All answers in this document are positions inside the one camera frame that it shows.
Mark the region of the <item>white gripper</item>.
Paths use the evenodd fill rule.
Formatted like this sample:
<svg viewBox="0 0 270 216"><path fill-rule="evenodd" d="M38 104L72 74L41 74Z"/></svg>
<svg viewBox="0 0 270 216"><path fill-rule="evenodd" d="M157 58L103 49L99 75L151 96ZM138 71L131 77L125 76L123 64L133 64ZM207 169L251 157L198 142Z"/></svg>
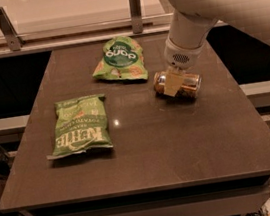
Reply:
<svg viewBox="0 0 270 216"><path fill-rule="evenodd" d="M165 59L171 67L189 70L201 55L205 39L197 36L180 38L168 36L165 44ZM184 74L178 69L169 68L163 72L164 94L175 97L184 82Z"/></svg>

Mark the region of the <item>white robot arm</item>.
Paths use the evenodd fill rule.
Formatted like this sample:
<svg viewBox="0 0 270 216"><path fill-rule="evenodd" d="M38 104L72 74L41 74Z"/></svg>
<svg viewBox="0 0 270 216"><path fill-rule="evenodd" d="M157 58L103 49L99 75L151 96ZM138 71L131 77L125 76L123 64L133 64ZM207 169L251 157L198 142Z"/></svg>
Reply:
<svg viewBox="0 0 270 216"><path fill-rule="evenodd" d="M206 44L240 84L270 81L270 0L168 0L165 45L172 68L189 70Z"/></svg>

